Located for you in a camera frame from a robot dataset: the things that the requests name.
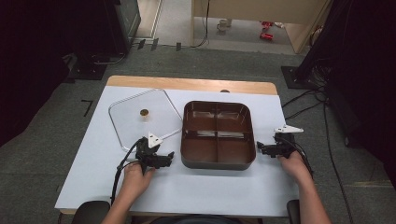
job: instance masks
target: floor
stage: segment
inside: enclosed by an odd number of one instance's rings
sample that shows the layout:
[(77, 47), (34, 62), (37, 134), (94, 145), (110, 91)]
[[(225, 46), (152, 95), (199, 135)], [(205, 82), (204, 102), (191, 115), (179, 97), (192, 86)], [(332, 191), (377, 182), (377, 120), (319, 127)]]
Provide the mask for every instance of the floor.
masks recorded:
[[(138, 4), (142, 22), (137, 31), (137, 42), (141, 39), (149, 42), (159, 38), (160, 45), (175, 46), (178, 42), (185, 47), (191, 46), (190, 0), (139, 0)], [(295, 54), (284, 28), (270, 27), (265, 33), (273, 35), (274, 38), (265, 40), (260, 39), (260, 21), (233, 20), (232, 26), (225, 32), (218, 30), (218, 24), (219, 19), (207, 20), (207, 40), (201, 48)], [(203, 41), (205, 26), (205, 18), (194, 18), (193, 46)], [(301, 54), (306, 55), (308, 51), (309, 47), (306, 47)]]

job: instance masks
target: clear plastic lid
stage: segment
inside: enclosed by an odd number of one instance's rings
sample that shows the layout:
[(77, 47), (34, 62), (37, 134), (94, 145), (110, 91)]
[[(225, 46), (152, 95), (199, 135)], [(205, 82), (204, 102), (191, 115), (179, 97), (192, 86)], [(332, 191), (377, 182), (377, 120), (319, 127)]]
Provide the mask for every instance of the clear plastic lid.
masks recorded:
[(182, 118), (164, 90), (153, 89), (117, 101), (108, 113), (125, 151), (149, 133), (163, 140), (182, 128)]

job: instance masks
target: brown tray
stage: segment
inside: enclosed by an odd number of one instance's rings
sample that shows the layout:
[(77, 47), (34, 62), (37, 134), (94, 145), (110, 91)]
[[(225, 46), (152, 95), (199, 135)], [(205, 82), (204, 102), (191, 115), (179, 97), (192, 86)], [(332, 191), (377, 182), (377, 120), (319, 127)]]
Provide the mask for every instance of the brown tray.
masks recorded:
[(194, 169), (246, 170), (256, 158), (247, 106), (192, 101), (184, 107), (181, 160)]

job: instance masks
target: gray carpet floor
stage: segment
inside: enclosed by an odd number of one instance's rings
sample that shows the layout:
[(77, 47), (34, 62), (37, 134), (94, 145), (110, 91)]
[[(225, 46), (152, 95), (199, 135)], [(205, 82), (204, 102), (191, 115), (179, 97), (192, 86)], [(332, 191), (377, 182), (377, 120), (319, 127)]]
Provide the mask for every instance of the gray carpet floor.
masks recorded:
[[(90, 123), (106, 80), (113, 75), (185, 77), (266, 81), (276, 84), (283, 103), (303, 91), (289, 90), (281, 65), (298, 66), (304, 56), (238, 52), (214, 49), (182, 49), (149, 46), (107, 67), (101, 81), (77, 80), (61, 84), (38, 111), (29, 127), (0, 148), (0, 223), (56, 223), (55, 202), (79, 144)], [(88, 103), (93, 106), (86, 117)], [(313, 95), (285, 107), (285, 117), (316, 103)], [(347, 148), (338, 121), (330, 107), (332, 153), (343, 181), (355, 223), (394, 223), (396, 194), (382, 163), (363, 148)], [(333, 223), (349, 223), (346, 203), (327, 148), (323, 106), (319, 105), (288, 121), (304, 128), (296, 141), (305, 149), (315, 171), (320, 197)], [(64, 216), (62, 223), (70, 223)], [(267, 217), (264, 223), (289, 223)]]

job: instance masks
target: hand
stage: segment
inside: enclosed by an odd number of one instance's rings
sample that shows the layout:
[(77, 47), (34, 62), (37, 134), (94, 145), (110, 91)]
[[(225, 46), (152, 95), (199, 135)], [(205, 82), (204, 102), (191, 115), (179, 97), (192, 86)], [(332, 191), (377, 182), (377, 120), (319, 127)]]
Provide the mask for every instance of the hand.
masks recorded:
[(278, 156), (277, 158), (282, 163), (282, 167), (286, 173), (293, 176), (297, 182), (303, 181), (307, 177), (311, 178), (311, 174), (309, 174), (303, 158), (297, 151), (293, 151), (288, 159), (283, 156)]
[(127, 201), (134, 201), (148, 187), (155, 169), (151, 168), (144, 175), (140, 163), (134, 162), (124, 168), (124, 179), (120, 189), (119, 196)]

